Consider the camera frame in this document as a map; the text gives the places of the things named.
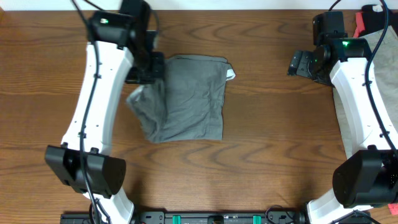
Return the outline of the grey shorts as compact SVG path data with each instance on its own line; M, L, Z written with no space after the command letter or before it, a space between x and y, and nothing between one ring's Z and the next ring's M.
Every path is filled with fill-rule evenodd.
M225 87L235 76L224 57L176 55L163 80L139 85L126 103L152 143L220 140Z

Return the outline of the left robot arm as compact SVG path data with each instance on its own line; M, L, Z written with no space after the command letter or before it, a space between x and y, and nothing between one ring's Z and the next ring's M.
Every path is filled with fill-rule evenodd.
M88 213L63 214L61 223L136 223L123 182L126 161L111 157L114 120L124 84L152 84L164 77L164 55L149 30L152 9L123 0L118 12L97 7L83 20L86 68L73 119L45 161L61 183L87 197Z

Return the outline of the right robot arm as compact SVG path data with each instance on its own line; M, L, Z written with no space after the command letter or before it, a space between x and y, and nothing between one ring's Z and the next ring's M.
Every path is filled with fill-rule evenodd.
M374 77L364 38L349 38L341 11L313 18L314 51L298 50L288 75L332 86L351 133L347 160L333 173L332 188L307 203L298 223L372 223L364 213L397 202L397 131Z

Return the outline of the red garment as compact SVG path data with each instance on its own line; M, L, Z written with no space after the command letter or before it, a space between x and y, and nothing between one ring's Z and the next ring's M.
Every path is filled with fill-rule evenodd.
M356 23L356 28L353 34L354 38L358 38L362 32L364 32L365 26L364 26L364 21L363 21L363 13L362 12L357 12L355 14L355 23Z

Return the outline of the black garment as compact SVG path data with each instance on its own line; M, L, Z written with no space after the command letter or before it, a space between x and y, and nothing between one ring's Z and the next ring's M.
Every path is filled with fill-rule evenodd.
M360 37L379 30L383 30L385 25L385 12L376 12L375 4L368 4L361 8L364 30L359 34ZM389 25L392 26L397 34L397 11L389 10Z

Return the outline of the beige shorts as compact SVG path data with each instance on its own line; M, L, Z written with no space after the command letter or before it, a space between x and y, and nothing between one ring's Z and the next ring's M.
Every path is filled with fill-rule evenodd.
M397 128L397 34L390 26L373 60L376 82L390 120ZM347 157L352 151L351 133L340 96L333 89L336 117Z

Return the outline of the red cloth corner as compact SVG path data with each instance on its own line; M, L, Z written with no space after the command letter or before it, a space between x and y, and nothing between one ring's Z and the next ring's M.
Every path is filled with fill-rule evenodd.
M398 204L397 203L390 203L388 205L388 209L391 215L398 215Z

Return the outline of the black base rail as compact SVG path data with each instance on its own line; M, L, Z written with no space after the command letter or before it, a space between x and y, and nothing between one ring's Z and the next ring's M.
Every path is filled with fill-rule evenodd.
M63 214L61 224L89 224L89 214ZM302 213L271 210L267 213L164 213L143 212L133 217L130 223L140 224L265 224L265 223L309 223ZM370 224L363 215L352 215L338 223Z

